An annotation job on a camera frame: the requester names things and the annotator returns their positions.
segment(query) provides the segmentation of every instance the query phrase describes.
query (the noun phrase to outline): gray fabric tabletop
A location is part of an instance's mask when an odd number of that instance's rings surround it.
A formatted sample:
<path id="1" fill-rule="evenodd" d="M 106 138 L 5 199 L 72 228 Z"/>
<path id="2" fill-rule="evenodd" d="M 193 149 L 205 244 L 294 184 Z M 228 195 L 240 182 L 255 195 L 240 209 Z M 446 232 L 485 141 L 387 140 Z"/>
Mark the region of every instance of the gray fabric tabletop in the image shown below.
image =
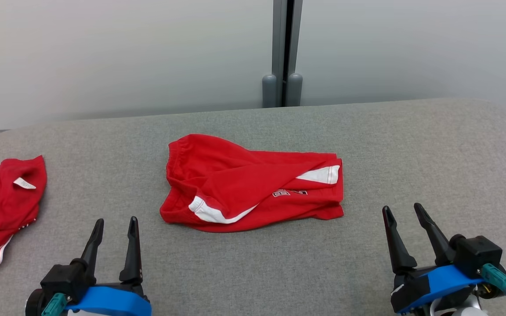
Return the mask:
<path id="1" fill-rule="evenodd" d="M 190 133 L 251 150 L 336 152 L 343 218 L 205 233 L 159 216 L 167 144 Z M 130 216 L 141 234 L 154 315 L 393 315 L 381 208 L 420 266 L 434 263 L 413 203 L 450 238 L 483 234 L 504 250 L 506 112 L 486 101 L 416 100 L 55 122 L 0 134 L 0 162 L 42 154 L 48 185 L 35 224 L 0 265 L 0 315 L 21 315 L 53 264 L 81 255 L 105 219 L 98 282 L 116 282 Z M 484 301 L 506 315 L 506 298 Z"/>

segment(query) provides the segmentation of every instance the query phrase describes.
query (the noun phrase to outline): red cloth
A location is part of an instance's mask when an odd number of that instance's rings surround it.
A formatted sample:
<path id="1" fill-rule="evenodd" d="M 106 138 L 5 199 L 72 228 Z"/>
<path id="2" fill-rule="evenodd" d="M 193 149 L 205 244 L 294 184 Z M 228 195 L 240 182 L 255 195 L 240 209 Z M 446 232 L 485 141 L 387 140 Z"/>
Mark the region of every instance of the red cloth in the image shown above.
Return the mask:
<path id="1" fill-rule="evenodd" d="M 6 159 L 0 164 L 0 264 L 13 234 L 36 220 L 46 187 L 44 158 Z"/>
<path id="2" fill-rule="evenodd" d="M 336 154 L 250 151 L 191 134 L 169 144 L 167 223 L 206 232 L 252 230 L 300 218 L 343 216 L 342 162 Z"/>

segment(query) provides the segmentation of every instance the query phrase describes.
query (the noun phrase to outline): white wall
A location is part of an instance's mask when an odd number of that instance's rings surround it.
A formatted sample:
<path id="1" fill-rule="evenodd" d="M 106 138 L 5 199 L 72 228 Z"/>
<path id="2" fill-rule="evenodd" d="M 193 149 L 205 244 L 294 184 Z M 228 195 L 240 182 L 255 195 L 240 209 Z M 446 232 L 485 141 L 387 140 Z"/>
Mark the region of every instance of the white wall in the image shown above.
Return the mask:
<path id="1" fill-rule="evenodd" d="M 431 97 L 506 106 L 506 0 L 304 0 L 302 105 Z"/>
<path id="2" fill-rule="evenodd" d="M 260 108 L 272 0 L 0 0 L 0 129 Z"/>

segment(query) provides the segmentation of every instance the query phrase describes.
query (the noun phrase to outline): teal connector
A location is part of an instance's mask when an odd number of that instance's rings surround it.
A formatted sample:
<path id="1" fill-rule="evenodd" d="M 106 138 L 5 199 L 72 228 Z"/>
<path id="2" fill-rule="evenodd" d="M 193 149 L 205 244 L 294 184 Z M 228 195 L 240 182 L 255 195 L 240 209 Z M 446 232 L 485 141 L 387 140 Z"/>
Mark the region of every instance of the teal connector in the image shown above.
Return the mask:
<path id="1" fill-rule="evenodd" d="M 496 268 L 493 264 L 484 264 L 481 269 L 481 276 L 490 284 L 497 286 L 500 290 L 506 288 L 506 274 L 501 272 L 501 270 Z"/>
<path id="2" fill-rule="evenodd" d="M 52 296 L 46 308 L 42 312 L 42 316 L 60 316 L 60 313 L 64 311 L 64 308 L 68 304 L 65 294 L 56 293 Z"/>

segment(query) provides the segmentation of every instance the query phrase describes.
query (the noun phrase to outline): gray cylindrical hinge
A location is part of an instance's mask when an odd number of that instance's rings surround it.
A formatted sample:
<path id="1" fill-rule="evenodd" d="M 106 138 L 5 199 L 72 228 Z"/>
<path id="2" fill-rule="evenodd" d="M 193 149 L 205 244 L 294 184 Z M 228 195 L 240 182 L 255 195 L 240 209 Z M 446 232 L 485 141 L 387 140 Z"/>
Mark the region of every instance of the gray cylindrical hinge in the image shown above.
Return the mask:
<path id="1" fill-rule="evenodd" d="M 269 74 L 263 77 L 263 107 L 275 108 L 277 106 L 277 77 Z"/>
<path id="2" fill-rule="evenodd" d="M 286 106 L 300 106 L 302 75 L 293 73 L 286 81 Z"/>

